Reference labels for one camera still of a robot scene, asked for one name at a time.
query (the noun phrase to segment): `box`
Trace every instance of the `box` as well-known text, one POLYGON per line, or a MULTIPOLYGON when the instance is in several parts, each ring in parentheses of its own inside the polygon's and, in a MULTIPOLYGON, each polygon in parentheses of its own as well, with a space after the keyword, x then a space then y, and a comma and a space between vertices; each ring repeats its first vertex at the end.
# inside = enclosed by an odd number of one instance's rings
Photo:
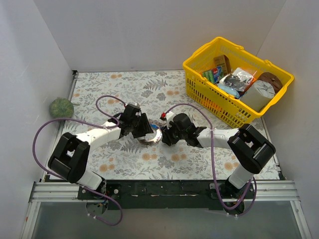
POLYGON ((202 76, 208 79, 211 83, 217 83, 223 78, 223 71, 221 66, 217 66, 208 71, 204 71, 202 76))
POLYGON ((231 67, 227 56, 221 55, 214 57, 214 63, 216 67, 221 66, 221 68, 223 69, 224 76, 231 72, 231 67))

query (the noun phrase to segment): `green textured ball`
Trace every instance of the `green textured ball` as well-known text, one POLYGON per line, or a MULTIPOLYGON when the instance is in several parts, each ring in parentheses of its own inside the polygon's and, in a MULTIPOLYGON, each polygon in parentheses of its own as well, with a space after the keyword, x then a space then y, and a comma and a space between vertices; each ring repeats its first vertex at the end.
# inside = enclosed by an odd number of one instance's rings
POLYGON ((53 118, 71 118, 73 113, 74 106, 66 98, 57 98, 50 105, 50 115, 53 118))

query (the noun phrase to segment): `white panel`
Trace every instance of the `white panel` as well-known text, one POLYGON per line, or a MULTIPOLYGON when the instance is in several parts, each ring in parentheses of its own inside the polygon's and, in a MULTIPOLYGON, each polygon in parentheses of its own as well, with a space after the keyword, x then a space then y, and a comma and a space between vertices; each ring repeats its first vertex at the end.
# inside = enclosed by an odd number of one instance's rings
MULTIPOLYGON (((31 153, 34 134, 49 119, 50 102, 66 96, 72 72, 32 0, 0 2, 0 46, 0 237, 16 239, 41 175, 31 153)), ((42 163, 55 127, 38 141, 42 163)))
POLYGON ((221 35, 257 54, 285 0, 35 0, 72 69, 181 69, 221 35))
POLYGON ((287 0, 258 56, 295 81, 265 119, 284 175, 296 182, 313 238, 319 238, 319 1, 287 0))

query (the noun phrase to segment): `yellow plastic basket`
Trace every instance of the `yellow plastic basket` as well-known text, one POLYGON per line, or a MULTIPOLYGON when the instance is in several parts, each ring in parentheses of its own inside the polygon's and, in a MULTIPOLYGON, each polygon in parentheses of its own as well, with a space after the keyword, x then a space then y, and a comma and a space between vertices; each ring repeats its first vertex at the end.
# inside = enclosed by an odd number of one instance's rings
POLYGON ((286 92, 288 85, 294 80, 290 73, 268 60, 259 59, 245 51, 244 47, 223 37, 217 37, 196 50, 184 61, 183 69, 185 70, 186 93, 231 127, 241 127, 244 123, 260 118, 270 106, 277 103, 286 92), (260 112, 254 111, 201 76, 201 72, 215 67, 213 58, 220 55, 228 57, 233 70, 240 67, 249 72, 256 72, 255 78, 258 78, 263 72, 273 73, 283 83, 283 87, 260 112))

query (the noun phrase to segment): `floral tablecloth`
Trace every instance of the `floral tablecloth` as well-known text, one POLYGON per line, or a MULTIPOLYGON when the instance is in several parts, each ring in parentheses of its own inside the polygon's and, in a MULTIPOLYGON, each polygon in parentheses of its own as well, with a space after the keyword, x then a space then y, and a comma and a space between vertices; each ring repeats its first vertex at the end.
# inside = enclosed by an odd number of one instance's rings
MULTIPOLYGON (((127 103, 139 103, 150 120, 159 120, 162 112, 177 103, 191 103, 204 111, 215 128, 229 128, 186 95, 183 71, 79 73, 72 97, 72 102, 78 104, 74 106, 73 117, 103 124, 107 117, 97 111, 95 101, 106 94, 117 96, 127 103)), ((100 106, 112 115, 124 109, 120 102, 110 98, 102 99, 100 106)), ((174 112, 188 114, 197 126, 208 126, 206 120, 191 107, 181 106, 174 112)), ((261 119, 255 120, 252 125, 266 135, 261 119)), ((76 134, 90 129, 87 125, 67 122, 63 131, 76 134)), ((218 179, 226 179, 239 165, 231 150, 214 148, 214 155, 218 179)), ((184 141, 171 147, 162 142, 146 146, 132 135, 91 152, 87 167, 106 179, 212 179, 210 148, 194 148, 184 141)), ((279 178, 273 160, 257 178, 279 178)))

